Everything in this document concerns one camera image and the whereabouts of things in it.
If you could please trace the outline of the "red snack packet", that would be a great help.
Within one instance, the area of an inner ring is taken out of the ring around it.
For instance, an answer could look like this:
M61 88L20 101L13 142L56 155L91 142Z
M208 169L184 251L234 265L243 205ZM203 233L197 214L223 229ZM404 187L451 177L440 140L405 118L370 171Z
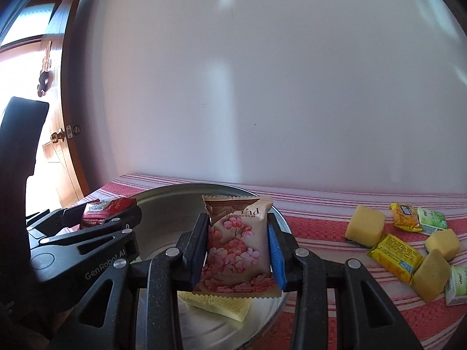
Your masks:
M136 199L131 197L118 197L112 200L88 202L82 215L79 229L83 230L103 224L110 217L135 206L136 203Z

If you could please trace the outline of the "large yellow snack packet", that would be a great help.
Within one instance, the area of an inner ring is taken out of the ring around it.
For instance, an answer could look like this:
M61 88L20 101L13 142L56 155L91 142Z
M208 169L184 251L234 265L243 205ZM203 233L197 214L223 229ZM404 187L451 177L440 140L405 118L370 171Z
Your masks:
M367 252L367 256L407 285L411 284L424 260L419 251L389 233L381 236L379 242Z

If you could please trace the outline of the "porous yellow sponge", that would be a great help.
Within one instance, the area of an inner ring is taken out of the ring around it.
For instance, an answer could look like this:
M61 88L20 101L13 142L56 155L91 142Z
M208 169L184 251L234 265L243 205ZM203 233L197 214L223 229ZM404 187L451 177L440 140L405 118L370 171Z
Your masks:
M431 302L442 293L449 276L449 263L439 250L433 250L414 273L411 287L424 302Z

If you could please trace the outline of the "yellow sponge block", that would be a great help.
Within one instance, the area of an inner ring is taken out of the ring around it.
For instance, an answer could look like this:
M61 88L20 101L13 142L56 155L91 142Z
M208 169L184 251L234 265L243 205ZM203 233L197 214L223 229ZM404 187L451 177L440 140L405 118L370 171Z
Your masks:
M366 247L378 243L383 233L386 216L375 209L358 205L345 232L345 239Z

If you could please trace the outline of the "pale yellow wafer sponge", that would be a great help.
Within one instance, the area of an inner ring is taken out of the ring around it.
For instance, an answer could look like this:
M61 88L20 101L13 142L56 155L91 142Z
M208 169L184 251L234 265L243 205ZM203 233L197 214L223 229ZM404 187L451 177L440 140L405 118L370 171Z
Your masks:
M200 295L177 292L180 300L189 306L243 322L252 305L252 298L231 298L217 295Z

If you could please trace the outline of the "green tissue pack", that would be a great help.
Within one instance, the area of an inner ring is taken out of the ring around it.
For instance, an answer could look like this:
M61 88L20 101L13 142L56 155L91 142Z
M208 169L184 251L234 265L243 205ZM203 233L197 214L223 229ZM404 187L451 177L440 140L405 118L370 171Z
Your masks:
M431 235L434 232L440 232L448 229L445 216L437 211L417 208L419 225L422 228L422 234Z
M445 286L445 301L448 307L467 303L467 268L452 266L447 285Z

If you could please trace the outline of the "pink floral snack packet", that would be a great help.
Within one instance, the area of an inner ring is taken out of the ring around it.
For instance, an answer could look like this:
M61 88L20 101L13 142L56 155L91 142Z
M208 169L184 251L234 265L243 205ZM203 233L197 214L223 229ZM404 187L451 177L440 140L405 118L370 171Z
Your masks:
M209 216L208 249L195 293L276 298L268 243L271 197L203 196Z

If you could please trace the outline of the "small orange snack packet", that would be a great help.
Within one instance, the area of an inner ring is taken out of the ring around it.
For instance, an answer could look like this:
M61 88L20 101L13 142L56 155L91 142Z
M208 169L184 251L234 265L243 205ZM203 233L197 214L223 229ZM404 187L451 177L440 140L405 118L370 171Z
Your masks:
M420 233L423 231L417 210L413 206L391 203L389 208L393 214L393 224L396 228L405 232Z

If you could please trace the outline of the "yellow sponge with green base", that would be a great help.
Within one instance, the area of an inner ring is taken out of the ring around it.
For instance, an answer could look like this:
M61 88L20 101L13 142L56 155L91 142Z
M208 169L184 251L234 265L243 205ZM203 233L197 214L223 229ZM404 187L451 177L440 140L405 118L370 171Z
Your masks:
M425 247L430 253L438 250L444 259L451 261L458 254L461 243L452 229L432 233L425 241Z

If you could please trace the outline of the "wooden door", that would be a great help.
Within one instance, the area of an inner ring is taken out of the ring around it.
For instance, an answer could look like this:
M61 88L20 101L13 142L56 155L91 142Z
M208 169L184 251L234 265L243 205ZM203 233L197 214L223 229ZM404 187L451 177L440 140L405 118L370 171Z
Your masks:
M28 214L69 207L89 192L75 138L51 142L51 134L75 125L70 110L70 53L80 0L21 0L1 29L1 107L12 97L45 102L48 115L40 134L33 174L26 184ZM53 84L37 96L48 41Z

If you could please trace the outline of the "dark hanging ornament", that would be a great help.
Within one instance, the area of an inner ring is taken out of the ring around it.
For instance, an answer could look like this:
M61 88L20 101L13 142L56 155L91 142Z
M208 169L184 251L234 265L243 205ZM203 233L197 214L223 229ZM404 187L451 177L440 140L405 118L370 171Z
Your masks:
M42 68L38 78L37 96L44 97L53 84L53 72L51 71L51 47L52 41L49 40L45 48L45 55L42 60Z

